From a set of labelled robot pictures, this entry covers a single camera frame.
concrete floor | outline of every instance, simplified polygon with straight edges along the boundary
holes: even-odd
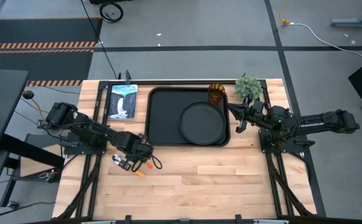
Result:
[[[277,18],[282,1],[271,0]],[[86,2],[90,16],[98,7]],[[121,2],[124,18],[103,24],[105,47],[260,45],[275,46],[264,1],[261,0],[133,0]],[[289,0],[283,17],[311,26],[317,35],[337,45],[362,45],[362,29],[335,29],[330,19],[356,17],[362,0]],[[7,0],[0,17],[85,16],[79,1]],[[322,46],[303,27],[280,27],[285,46]],[[110,52],[117,72],[128,69],[137,78],[237,78],[246,72],[259,78],[284,78],[276,51],[183,51]],[[362,58],[345,52],[286,52],[287,64],[302,115],[338,108],[352,112],[361,129],[352,135],[322,133],[309,135],[313,163],[328,217],[362,219],[362,110],[347,77],[362,66]],[[109,79],[113,74],[101,52],[94,53],[89,79]],[[80,91],[80,87],[57,87]],[[31,88],[45,110],[55,101],[77,103],[76,95],[45,88]],[[37,121],[38,112],[20,102],[17,111]],[[17,114],[7,133],[24,139],[42,134]],[[17,183],[12,200],[22,205],[55,200],[57,184]],[[0,223],[48,220],[51,205],[38,205],[0,217]]]

potted plant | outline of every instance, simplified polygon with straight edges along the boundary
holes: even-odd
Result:
[[[257,99],[261,96],[261,83],[256,77],[250,77],[243,74],[243,76],[235,83],[235,94],[239,99],[245,99],[250,93],[253,94],[253,99]]]

round black plate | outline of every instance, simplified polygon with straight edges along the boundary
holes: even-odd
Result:
[[[221,110],[208,102],[194,102],[181,113],[179,126],[190,142],[207,146],[217,142],[225,132],[226,121]]]

caster wheel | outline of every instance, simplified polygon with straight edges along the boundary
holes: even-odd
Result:
[[[13,210],[19,208],[19,204],[17,202],[9,201],[7,204],[7,208],[11,208]]]

book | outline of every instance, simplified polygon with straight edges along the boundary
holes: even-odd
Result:
[[[108,119],[134,119],[137,108],[137,90],[137,85],[112,86]]]

